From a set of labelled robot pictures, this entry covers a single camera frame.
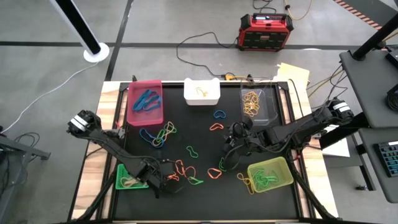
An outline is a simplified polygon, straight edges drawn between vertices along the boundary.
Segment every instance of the white cable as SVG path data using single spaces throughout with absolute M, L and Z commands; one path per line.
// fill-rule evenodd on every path
M 3 130 L 3 131 L 1 132 L 1 134 L 2 134 L 2 133 L 5 133 L 5 132 L 8 131 L 10 128 L 12 128 L 12 127 L 20 120 L 20 118 L 22 117 L 22 115 L 23 115 L 34 103 L 36 103 L 39 99 L 41 99 L 43 96 L 46 96 L 46 95 L 48 95 L 48 94 L 54 92 L 55 90 L 58 90 L 59 88 L 61 88 L 62 86 L 64 86 L 67 82 L 69 82 L 69 80 L 71 80 L 75 75 L 77 75 L 77 74 L 79 74 L 79 73 L 81 73 L 81 72 L 83 72 L 83 71 L 85 71 L 85 70 L 87 70 L 87 69 L 89 69 L 89 68 L 92 68 L 92 67 L 94 67 L 94 66 L 97 65 L 97 64 L 98 64 L 98 62 L 95 63 L 94 65 L 91 65 L 91 66 L 89 66 L 89 67 L 83 68 L 83 69 L 80 70 L 80 71 L 75 72 L 75 73 L 74 73 L 71 77 L 69 77 L 64 83 L 62 83 L 62 84 L 59 85 L 58 87 L 54 88 L 53 90 L 50 90 L 50 91 L 44 93 L 43 95 L 39 96 L 38 98 L 36 98 L 36 100 L 34 100 L 33 102 L 31 102 L 30 105 L 27 106 L 27 107 L 20 113 L 19 117 L 18 117 L 8 128 L 6 128 L 5 130 Z

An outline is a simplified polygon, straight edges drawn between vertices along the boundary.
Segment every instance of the red plastic bin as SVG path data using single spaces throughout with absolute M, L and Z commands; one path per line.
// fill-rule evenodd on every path
M 132 106 L 146 90 L 155 91 L 160 96 L 160 107 L 150 111 L 133 111 Z M 130 83 L 127 96 L 127 122 L 133 126 L 163 123 L 163 89 L 161 80 Z

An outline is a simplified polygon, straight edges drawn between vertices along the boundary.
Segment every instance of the wooden table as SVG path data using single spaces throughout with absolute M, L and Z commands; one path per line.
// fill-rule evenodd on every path
M 307 84 L 306 80 L 298 80 L 297 78 L 294 80 L 298 97 L 300 98 L 300 102 L 302 105 L 304 115 L 311 113 L 310 104 L 307 97 L 307 92 L 305 90 L 305 85 Z M 96 114 L 101 118 L 103 129 L 112 129 L 113 119 L 115 114 L 116 102 L 119 93 L 120 82 L 104 82 L 103 88 L 101 91 L 101 98 L 99 99 L 98 108 Z M 301 117 L 301 112 L 297 100 L 297 96 L 293 89 L 293 86 L 289 84 L 289 93 L 290 99 L 293 106 L 293 111 L 295 115 L 295 119 Z M 285 118 L 287 118 L 286 122 L 289 123 L 289 112 L 287 111 L 287 103 L 284 92 L 281 91 L 282 104 L 284 109 Z M 120 110 L 120 119 L 119 123 L 123 123 L 124 112 L 126 108 L 127 102 L 127 94 L 123 95 L 122 108 Z M 319 147 L 319 142 L 317 140 L 312 139 L 312 146 Z M 99 146 L 90 143 L 88 146 L 87 153 L 99 148 Z M 72 211 L 72 219 L 78 218 L 82 215 L 90 203 L 94 200 L 97 193 L 100 191 L 101 182 L 103 179 L 104 165 L 106 160 L 106 151 L 100 150 L 94 154 L 92 154 L 83 164 L 83 171 L 81 174 L 81 179 L 78 183 L 77 195 L 75 204 Z M 337 209 L 335 206 L 335 201 L 333 198 L 333 193 L 331 191 L 328 173 L 326 171 L 326 166 L 323 161 L 322 151 L 318 149 L 313 149 L 307 147 L 303 150 L 303 158 L 305 161 L 305 167 L 308 175 L 308 181 L 310 183 L 310 188 L 313 193 L 317 196 L 322 205 L 335 217 L 338 216 Z M 302 191 L 299 188 L 300 201 L 303 208 L 303 215 L 305 217 L 309 217 L 307 199 Z M 103 218 L 108 216 L 109 210 L 109 199 L 110 192 L 108 192 L 105 201 L 104 201 L 104 209 L 103 209 Z

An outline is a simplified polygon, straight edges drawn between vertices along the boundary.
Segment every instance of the pole base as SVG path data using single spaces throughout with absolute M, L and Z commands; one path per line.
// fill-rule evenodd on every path
M 106 59 L 109 55 L 109 47 L 104 43 L 99 43 L 99 46 L 101 47 L 101 50 L 97 54 L 92 55 L 88 53 L 87 50 L 84 51 L 83 56 L 87 62 L 96 63 Z

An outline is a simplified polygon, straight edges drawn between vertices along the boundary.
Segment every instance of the keyboard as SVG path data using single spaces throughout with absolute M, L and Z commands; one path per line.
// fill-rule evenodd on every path
M 380 162 L 389 177 L 398 177 L 398 141 L 375 145 Z

